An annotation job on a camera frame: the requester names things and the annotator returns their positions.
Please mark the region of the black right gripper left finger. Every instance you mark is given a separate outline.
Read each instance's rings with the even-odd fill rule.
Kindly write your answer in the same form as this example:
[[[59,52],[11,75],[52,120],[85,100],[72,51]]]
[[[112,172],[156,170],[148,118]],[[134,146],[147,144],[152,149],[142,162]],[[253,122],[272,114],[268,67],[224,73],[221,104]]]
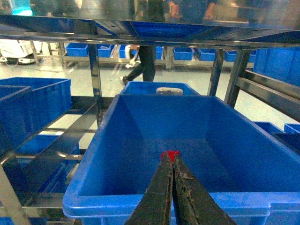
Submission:
[[[173,163],[167,153],[141,201],[125,222],[127,225],[168,225],[171,220]]]

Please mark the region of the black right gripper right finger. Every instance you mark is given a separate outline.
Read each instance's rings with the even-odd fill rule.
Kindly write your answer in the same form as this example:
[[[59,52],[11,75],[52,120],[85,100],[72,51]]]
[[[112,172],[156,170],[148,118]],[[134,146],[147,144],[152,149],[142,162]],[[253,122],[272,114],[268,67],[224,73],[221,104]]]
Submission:
[[[173,206],[178,225],[235,225],[179,155],[173,162]]]

